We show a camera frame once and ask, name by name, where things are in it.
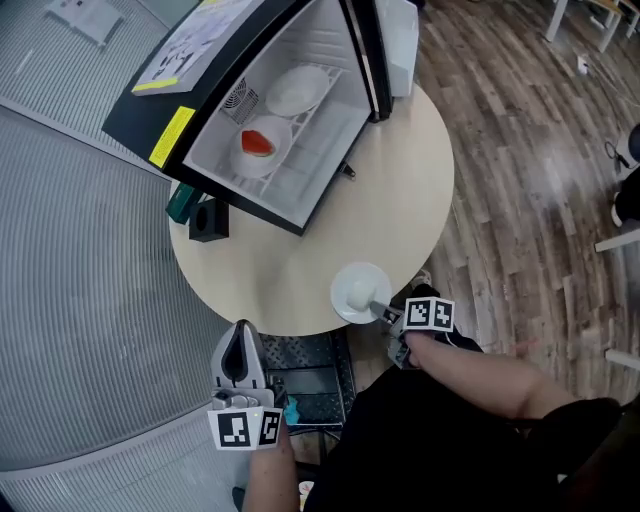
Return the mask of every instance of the white bowl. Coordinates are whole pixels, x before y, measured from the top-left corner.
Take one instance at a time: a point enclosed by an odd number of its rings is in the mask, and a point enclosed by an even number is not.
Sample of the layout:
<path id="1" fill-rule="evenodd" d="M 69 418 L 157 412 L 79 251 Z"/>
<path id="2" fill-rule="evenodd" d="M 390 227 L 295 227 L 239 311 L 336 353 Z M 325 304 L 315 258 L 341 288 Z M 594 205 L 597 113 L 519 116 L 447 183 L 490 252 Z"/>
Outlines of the white bowl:
<path id="1" fill-rule="evenodd" d="M 287 71 L 267 91 L 269 112 L 291 117 L 315 107 L 329 89 L 329 75 L 315 66 L 298 66 Z"/>
<path id="2" fill-rule="evenodd" d="M 338 315 L 352 324 L 368 324 L 376 320 L 376 316 L 369 307 L 360 311 L 349 305 L 354 288 L 363 285 L 365 288 L 375 290 L 373 297 L 368 297 L 367 300 L 373 299 L 385 306 L 391 302 L 391 282 L 389 276 L 380 267 L 365 262 L 351 263 L 343 267 L 331 283 L 331 305 Z"/>
<path id="3" fill-rule="evenodd" d="M 255 130 L 264 135 L 276 148 L 269 156 L 255 156 L 242 149 L 242 132 Z M 289 123 L 276 116 L 256 117 L 242 127 L 233 141 L 229 157 L 233 172 L 243 178 L 257 179 L 268 176 L 284 162 L 293 143 L 293 135 Z"/>

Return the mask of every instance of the white ball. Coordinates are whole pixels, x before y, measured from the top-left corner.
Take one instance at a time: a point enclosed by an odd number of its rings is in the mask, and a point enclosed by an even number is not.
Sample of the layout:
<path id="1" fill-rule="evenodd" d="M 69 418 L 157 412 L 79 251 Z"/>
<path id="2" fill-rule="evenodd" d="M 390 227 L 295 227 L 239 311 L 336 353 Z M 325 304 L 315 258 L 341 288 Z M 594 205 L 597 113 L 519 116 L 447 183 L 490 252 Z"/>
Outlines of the white ball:
<path id="1" fill-rule="evenodd" d="M 347 295 L 347 305 L 356 311 L 366 311 L 376 294 L 376 286 L 371 281 L 359 280 L 353 283 Z"/>

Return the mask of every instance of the wooden floor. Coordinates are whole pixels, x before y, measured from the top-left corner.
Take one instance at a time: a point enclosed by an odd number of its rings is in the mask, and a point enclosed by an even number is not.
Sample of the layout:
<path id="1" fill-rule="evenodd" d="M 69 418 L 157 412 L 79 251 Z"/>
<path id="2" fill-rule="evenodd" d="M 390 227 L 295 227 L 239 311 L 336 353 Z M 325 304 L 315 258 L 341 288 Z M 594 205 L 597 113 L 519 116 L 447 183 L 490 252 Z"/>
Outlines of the wooden floor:
<path id="1" fill-rule="evenodd" d="M 624 39 L 621 24 L 602 55 L 587 5 L 570 2 L 550 44 L 553 8 L 432 0 L 421 14 L 416 81 L 456 160 L 453 206 L 426 268 L 486 350 L 534 361 L 580 396 L 629 399 L 638 375 L 603 351 L 639 351 L 640 244 L 593 245 L 616 234 L 610 200 L 623 176 L 603 145 L 640 122 L 630 103 L 640 104 L 640 34 Z M 577 75 L 577 55 L 589 76 Z M 351 330 L 359 389 L 383 369 L 372 331 Z"/>

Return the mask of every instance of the red food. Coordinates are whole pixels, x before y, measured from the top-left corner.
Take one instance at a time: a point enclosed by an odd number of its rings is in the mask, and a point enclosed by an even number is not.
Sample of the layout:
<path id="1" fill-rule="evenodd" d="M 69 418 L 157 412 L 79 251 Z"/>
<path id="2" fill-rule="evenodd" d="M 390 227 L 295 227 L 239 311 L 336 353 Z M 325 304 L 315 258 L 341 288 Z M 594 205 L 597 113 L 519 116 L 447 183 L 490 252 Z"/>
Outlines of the red food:
<path id="1" fill-rule="evenodd" d="M 260 132 L 247 130 L 242 132 L 242 150 L 253 156 L 269 156 L 275 153 L 276 148 L 269 139 Z"/>

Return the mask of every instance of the chair leg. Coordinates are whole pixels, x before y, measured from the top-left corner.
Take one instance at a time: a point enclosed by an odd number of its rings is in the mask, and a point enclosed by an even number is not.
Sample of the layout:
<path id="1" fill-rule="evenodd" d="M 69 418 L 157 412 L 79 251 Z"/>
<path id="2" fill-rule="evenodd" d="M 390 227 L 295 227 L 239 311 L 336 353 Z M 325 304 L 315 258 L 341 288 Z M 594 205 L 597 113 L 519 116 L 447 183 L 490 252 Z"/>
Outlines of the chair leg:
<path id="1" fill-rule="evenodd" d="M 636 31 L 636 25 L 638 24 L 638 20 L 640 19 L 640 12 L 637 12 L 633 15 L 633 21 L 629 25 L 627 29 L 627 39 L 629 39 L 633 33 Z"/>
<path id="2" fill-rule="evenodd" d="M 562 21 L 566 8 L 567 0 L 558 0 L 556 3 L 556 10 L 553 13 L 553 18 L 551 18 L 551 23 L 549 24 L 547 33 L 544 36 L 550 43 L 552 43 L 553 39 L 556 37 L 556 32 L 558 31 L 558 27 L 560 26 L 560 22 Z"/>
<path id="3" fill-rule="evenodd" d="M 607 46 L 609 46 L 609 43 L 611 42 L 611 38 L 613 37 L 613 34 L 616 31 L 616 28 L 618 28 L 618 23 L 620 23 L 620 15 L 616 14 L 616 18 L 613 20 L 613 23 L 605 32 L 604 37 L 602 38 L 602 41 L 598 46 L 598 50 L 600 50 L 600 53 L 604 53 L 604 51 L 607 49 Z"/>
<path id="4" fill-rule="evenodd" d="M 613 3 L 615 5 L 618 5 L 620 3 L 620 0 L 614 0 Z M 604 26 L 606 28 L 609 28 L 611 26 L 611 22 L 613 21 L 613 17 L 615 16 L 615 14 L 611 11 L 609 11 L 609 15 L 607 16 L 607 21 L 604 22 Z"/>

